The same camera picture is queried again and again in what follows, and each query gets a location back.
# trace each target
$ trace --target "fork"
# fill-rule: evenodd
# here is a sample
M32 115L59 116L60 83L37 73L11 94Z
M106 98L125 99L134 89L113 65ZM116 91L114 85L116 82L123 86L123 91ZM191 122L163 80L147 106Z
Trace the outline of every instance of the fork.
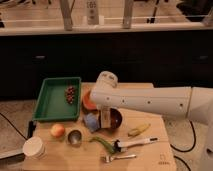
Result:
M113 160L119 160L119 159L131 159L136 158L137 156L135 154L130 154L127 156L103 156L101 157L105 163L110 163Z

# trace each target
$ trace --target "peach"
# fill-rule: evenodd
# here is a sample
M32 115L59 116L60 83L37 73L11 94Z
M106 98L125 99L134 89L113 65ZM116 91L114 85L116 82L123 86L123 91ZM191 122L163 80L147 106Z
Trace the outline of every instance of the peach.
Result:
M62 124L56 123L52 126L50 133L53 137L59 138L64 135L65 128Z

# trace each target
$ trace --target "paper cup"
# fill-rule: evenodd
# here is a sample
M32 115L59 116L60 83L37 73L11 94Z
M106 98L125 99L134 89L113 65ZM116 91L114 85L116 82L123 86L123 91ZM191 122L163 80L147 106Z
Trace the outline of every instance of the paper cup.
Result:
M32 137L24 143L23 153L27 157L39 158L44 152L45 147L40 137Z

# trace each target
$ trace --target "green tray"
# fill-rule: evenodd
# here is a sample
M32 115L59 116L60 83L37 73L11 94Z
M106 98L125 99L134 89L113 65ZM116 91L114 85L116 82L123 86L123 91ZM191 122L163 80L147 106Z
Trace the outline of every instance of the green tray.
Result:
M72 85L75 89L74 101L66 101L65 90ZM46 78L39 93L34 121L77 120L80 112L81 78Z

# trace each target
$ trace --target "bowl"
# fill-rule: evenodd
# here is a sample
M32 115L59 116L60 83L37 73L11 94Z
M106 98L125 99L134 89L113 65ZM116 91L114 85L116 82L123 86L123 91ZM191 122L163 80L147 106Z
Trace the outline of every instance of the bowl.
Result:
M97 110L96 104L90 100L90 92L91 91L89 90L84 94L83 99L82 99L83 106L85 109L87 109L89 111Z
M109 129L115 130L120 127L122 123L122 115L117 109L110 108L110 119L111 119L111 126ZM101 116L98 117L100 127L101 127Z

